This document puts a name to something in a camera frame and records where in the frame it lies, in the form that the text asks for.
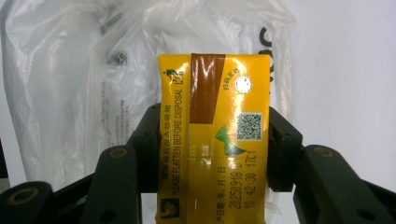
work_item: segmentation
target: plastic bag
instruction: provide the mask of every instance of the plastic bag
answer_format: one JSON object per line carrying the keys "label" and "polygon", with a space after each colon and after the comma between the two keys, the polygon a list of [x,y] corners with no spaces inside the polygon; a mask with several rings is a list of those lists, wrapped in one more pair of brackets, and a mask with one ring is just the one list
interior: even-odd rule
{"label": "plastic bag", "polygon": [[291,118],[294,18],[277,1],[16,0],[0,16],[5,90],[28,180],[59,189],[92,173],[104,149],[126,143],[161,99],[161,53],[271,51],[271,105]]}

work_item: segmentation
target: clear plastic bag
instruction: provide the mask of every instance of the clear plastic bag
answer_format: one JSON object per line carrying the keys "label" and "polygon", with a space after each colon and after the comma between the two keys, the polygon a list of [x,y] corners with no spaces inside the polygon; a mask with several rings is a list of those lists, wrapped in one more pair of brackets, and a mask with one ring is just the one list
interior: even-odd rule
{"label": "clear plastic bag", "polygon": [[28,180],[59,189],[92,173],[104,149],[126,143],[161,99],[161,53],[271,51],[271,105],[291,118],[294,18],[277,1],[16,0],[0,16],[5,90]]}

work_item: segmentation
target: white circle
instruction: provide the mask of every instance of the white circle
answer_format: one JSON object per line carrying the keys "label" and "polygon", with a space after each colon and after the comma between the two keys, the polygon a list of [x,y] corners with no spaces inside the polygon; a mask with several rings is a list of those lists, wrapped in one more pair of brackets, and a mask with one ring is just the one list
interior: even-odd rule
{"label": "white circle", "polygon": [[247,93],[251,90],[251,80],[248,77],[239,77],[235,81],[235,88],[240,93]]}

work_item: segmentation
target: yellow carton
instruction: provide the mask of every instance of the yellow carton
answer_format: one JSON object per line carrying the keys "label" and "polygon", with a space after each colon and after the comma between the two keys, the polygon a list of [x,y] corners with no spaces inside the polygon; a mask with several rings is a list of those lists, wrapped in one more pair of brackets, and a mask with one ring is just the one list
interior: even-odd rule
{"label": "yellow carton", "polygon": [[[163,73],[163,140],[158,211],[174,209],[178,216],[158,214],[157,223],[264,223],[269,57],[163,55],[159,62]],[[183,70],[190,62],[191,70]],[[175,70],[174,79],[168,77],[171,72],[166,69]],[[177,95],[183,99],[180,105]],[[166,108],[171,108],[168,125]],[[178,122],[182,125],[180,134],[175,126]],[[173,127],[169,136],[168,126]],[[165,139],[172,148],[179,137],[180,152],[170,149],[171,156],[180,155],[179,184],[175,187],[174,182],[162,179],[165,166],[161,160],[166,156]],[[179,188],[178,195],[172,195],[173,187]]]}

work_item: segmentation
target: plastic wrinkle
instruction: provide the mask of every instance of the plastic wrinkle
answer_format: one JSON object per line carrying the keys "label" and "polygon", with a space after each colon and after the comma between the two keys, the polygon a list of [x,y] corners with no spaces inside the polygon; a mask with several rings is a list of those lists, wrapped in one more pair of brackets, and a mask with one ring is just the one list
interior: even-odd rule
{"label": "plastic wrinkle", "polygon": [[[161,53],[271,50],[271,105],[291,119],[294,18],[277,1],[9,0],[0,18],[24,170],[54,190],[91,174],[100,153],[125,144],[160,102]],[[272,46],[262,43],[263,27]]]}

